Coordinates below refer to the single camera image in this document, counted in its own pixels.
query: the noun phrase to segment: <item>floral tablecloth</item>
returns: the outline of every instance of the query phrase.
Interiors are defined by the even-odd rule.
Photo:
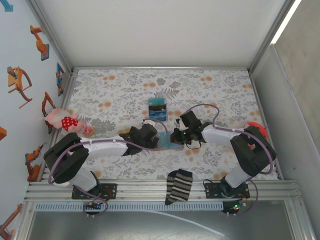
[[[79,70],[68,109],[78,113],[95,128],[92,138],[107,138],[139,128],[148,116],[148,99],[165,98],[167,128],[173,130],[175,119],[190,107],[209,103],[220,108],[216,124],[242,128],[246,122],[262,123],[253,86],[246,71],[106,69]],[[203,122],[212,121],[212,107],[194,109]],[[160,124],[158,131],[163,131]],[[233,150],[211,143],[200,149],[148,152],[133,156],[108,156],[86,161],[83,168],[94,171],[100,179],[166,179],[179,168],[193,172],[194,179],[225,176],[238,164]],[[276,180],[277,174],[259,174],[256,179]]]

